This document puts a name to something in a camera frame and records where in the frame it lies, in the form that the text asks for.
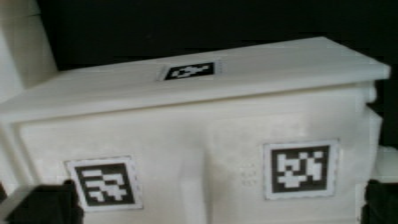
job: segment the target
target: black background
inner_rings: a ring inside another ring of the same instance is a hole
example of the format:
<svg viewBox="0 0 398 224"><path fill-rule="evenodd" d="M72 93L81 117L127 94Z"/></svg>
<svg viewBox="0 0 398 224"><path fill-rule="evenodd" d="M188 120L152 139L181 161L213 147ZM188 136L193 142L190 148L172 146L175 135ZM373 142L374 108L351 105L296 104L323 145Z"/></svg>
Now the black background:
<svg viewBox="0 0 398 224"><path fill-rule="evenodd" d="M60 70L325 36L392 66L371 108L398 147L396 0L37 0Z"/></svg>

